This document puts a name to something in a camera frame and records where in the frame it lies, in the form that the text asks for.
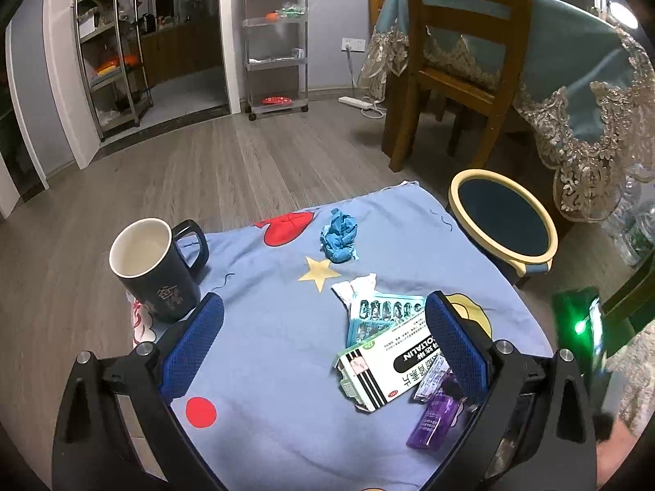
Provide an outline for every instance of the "crumpled blue paper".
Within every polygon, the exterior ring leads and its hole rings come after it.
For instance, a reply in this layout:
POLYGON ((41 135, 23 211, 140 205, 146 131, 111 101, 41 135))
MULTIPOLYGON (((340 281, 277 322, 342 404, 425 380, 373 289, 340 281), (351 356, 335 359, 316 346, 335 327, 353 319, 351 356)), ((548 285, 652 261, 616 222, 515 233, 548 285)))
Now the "crumpled blue paper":
POLYGON ((357 236, 355 218, 342 213, 339 209, 333 209, 330 225, 325 225, 321 232, 321 248, 325 251, 325 256, 335 264, 346 262, 351 258, 357 260, 355 236, 357 236))

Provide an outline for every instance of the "tiled floor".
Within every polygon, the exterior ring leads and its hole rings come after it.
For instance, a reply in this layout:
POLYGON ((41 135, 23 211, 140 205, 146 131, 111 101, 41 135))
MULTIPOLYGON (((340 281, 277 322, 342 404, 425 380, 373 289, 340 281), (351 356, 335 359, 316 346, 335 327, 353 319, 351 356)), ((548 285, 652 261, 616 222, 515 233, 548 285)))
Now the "tiled floor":
POLYGON ((164 81, 154 86, 151 94, 153 106, 143 114, 139 126, 129 127, 109 137, 103 142, 104 146, 170 119, 227 104, 225 78, 221 67, 164 81))
MULTIPOLYGON (((384 121, 317 101, 308 113, 256 122, 224 116, 184 127, 53 178, 50 190, 0 223, 0 421, 28 464, 50 484, 52 435, 75 356, 83 349, 121 356, 132 347, 124 289, 107 263, 123 227, 158 216, 230 230, 402 180, 418 180, 445 204, 451 178, 477 141, 465 132, 456 157, 447 156, 452 122, 450 115, 443 123, 421 116, 414 153, 398 174, 380 149, 384 121)), ((503 171, 508 140, 499 140, 492 169, 503 171)), ((543 175, 548 188, 553 172, 533 158, 526 175, 543 175)), ((607 298, 629 274, 598 227, 578 224, 552 272, 533 277, 521 295, 554 343, 554 291, 595 284, 607 298)), ((147 451, 139 432, 132 434, 147 451)))

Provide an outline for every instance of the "yellow trash can rim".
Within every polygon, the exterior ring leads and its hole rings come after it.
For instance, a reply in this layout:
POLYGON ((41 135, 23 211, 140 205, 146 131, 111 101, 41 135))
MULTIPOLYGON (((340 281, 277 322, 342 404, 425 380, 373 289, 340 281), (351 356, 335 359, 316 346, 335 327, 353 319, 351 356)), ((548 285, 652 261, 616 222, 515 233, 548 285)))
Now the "yellow trash can rim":
POLYGON ((519 185, 517 182, 512 179, 489 171, 486 169, 467 169, 461 171, 454 176, 453 182, 451 183, 450 189, 448 191, 448 200, 453 209, 453 213, 457 217, 459 224, 466 230, 466 232, 480 244, 484 249, 487 249, 491 254, 499 257, 501 260, 506 262, 522 262, 523 264, 549 264, 552 258, 555 256, 555 253, 558 250, 558 233, 555 229, 555 224, 553 223, 550 214, 546 211, 544 206, 525 188, 519 185), (519 194, 525 201, 527 201, 530 206, 535 209, 536 213, 539 214, 539 217, 544 223, 546 232, 548 234, 548 249, 542 255, 538 257, 530 257, 523 255, 519 252, 514 252, 513 250, 508 249, 507 247, 500 245, 497 241, 492 239, 489 235, 484 233, 480 227, 471 219, 471 217, 466 213, 462 202, 459 198, 459 187, 467 180, 472 179, 485 179, 493 182, 497 182, 500 185, 503 185, 510 190, 515 191, 519 194))

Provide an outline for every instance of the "white cable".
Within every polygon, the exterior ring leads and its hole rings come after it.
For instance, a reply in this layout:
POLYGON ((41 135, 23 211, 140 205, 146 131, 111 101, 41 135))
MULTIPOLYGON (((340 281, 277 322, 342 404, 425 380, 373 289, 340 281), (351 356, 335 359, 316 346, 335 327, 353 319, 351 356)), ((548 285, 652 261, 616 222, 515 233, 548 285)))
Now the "white cable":
MULTIPOLYGON (((353 98, 357 99, 357 96, 355 94, 355 74, 352 71, 352 59, 350 58, 350 52, 351 52, 350 45, 346 44, 346 57, 348 57, 348 70, 350 70, 350 85, 352 86, 352 96, 353 98)), ((361 100, 369 101, 371 103, 370 107, 364 107, 361 110, 362 116, 367 117, 369 119, 382 119, 386 116, 386 111, 380 109, 377 106, 377 104, 380 103, 379 101, 374 100, 369 96, 363 96, 361 100), (369 110, 375 113, 376 116, 370 116, 369 114, 366 114, 367 111, 369 110)))

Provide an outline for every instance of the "yellow star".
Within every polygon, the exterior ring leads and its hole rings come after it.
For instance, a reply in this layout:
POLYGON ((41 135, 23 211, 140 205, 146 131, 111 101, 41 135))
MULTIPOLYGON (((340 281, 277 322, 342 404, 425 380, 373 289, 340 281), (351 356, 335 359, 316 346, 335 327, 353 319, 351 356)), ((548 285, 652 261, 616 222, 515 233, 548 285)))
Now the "yellow star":
POLYGON ((316 262, 315 260, 312 260, 309 257, 305 257, 305 258, 307 259, 307 264, 309 265, 309 271, 305 273, 305 275, 300 277, 298 279, 298 282, 314 281, 314 284, 316 284, 319 293, 323 291, 323 284, 325 283, 325 279, 329 279, 330 277, 341 276, 340 273, 337 273, 336 271, 330 269, 329 260, 321 260, 320 262, 316 262))

